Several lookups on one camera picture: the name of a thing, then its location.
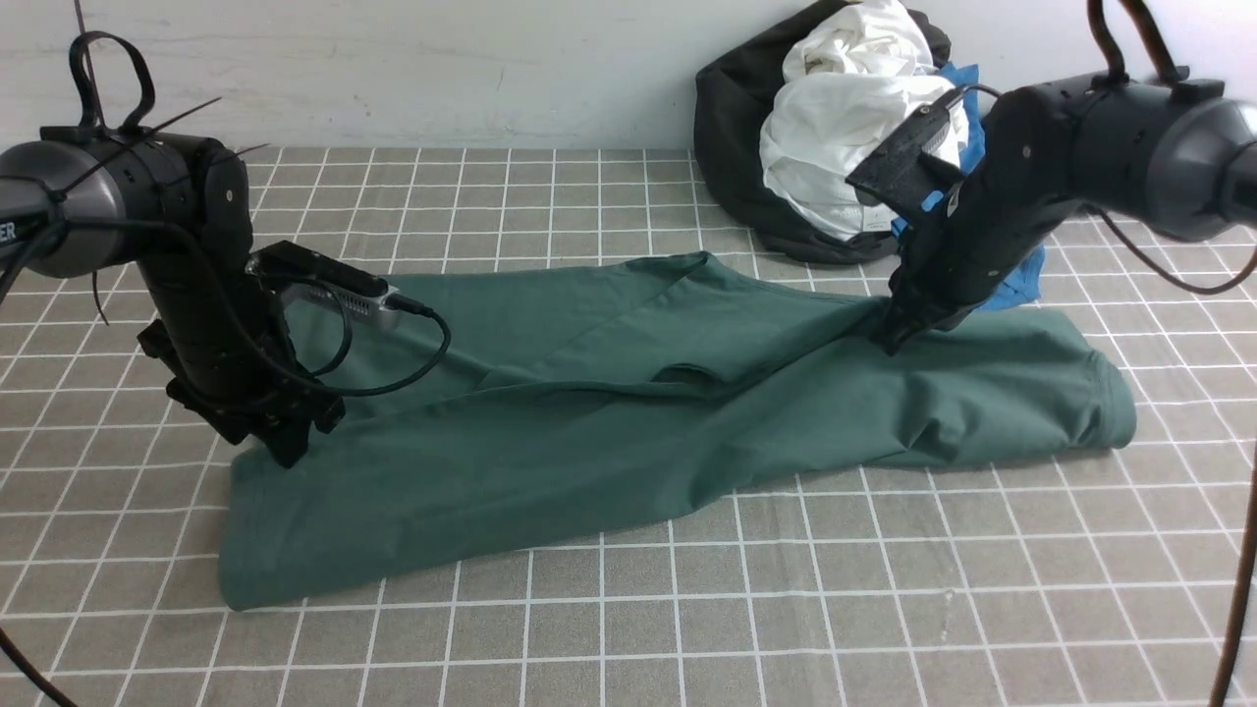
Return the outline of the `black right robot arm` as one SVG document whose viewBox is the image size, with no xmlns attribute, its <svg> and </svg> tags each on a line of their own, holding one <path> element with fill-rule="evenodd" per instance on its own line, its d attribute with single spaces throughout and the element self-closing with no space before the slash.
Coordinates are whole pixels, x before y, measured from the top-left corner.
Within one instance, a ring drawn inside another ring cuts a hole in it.
<svg viewBox="0 0 1257 707">
<path fill-rule="evenodd" d="M 1084 206 L 1183 243 L 1253 226 L 1254 108 L 1223 92 L 1221 81 L 1106 75 L 1023 86 L 993 103 L 969 174 L 928 151 L 964 86 L 914 109 L 847 177 L 906 224 L 874 341 L 897 353 L 919 333 L 955 328 Z"/>
</svg>

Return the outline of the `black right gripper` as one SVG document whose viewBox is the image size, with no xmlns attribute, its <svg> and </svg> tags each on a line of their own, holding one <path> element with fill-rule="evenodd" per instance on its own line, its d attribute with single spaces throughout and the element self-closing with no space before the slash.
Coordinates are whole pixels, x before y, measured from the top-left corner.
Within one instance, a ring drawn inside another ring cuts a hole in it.
<svg viewBox="0 0 1257 707">
<path fill-rule="evenodd" d="M 1080 205 L 1068 192 L 1073 118 L 1052 93 L 1006 93 L 987 116 L 989 151 L 906 238 L 892 303 L 869 335 L 886 356 L 952 330 Z"/>
</svg>

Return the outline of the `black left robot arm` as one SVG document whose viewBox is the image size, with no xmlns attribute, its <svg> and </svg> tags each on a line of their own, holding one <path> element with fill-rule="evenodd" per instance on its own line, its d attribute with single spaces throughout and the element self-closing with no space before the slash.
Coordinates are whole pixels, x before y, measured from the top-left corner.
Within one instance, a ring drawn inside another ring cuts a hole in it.
<svg viewBox="0 0 1257 707">
<path fill-rule="evenodd" d="M 47 130 L 4 152 L 4 263 L 58 279 L 134 263 L 156 308 L 140 348 L 168 369 L 168 398 L 292 468 L 344 404 L 297 362 L 280 292 L 248 270 L 246 165 L 216 138 L 121 143 Z"/>
</svg>

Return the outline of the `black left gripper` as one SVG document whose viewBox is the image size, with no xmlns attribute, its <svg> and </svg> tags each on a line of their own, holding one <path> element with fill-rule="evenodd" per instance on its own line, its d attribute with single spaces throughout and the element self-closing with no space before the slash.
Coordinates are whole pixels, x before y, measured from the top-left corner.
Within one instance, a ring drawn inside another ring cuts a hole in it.
<svg viewBox="0 0 1257 707">
<path fill-rule="evenodd" d="M 168 216 L 177 230 L 158 234 L 138 268 L 185 398 L 220 416 L 221 437 L 256 437 L 292 468 L 308 452 L 309 431 L 332 431 L 346 408 L 305 385 L 279 297 L 246 269 L 254 250 L 246 166 L 238 157 L 194 159 L 168 192 L 181 201 Z"/>
</svg>

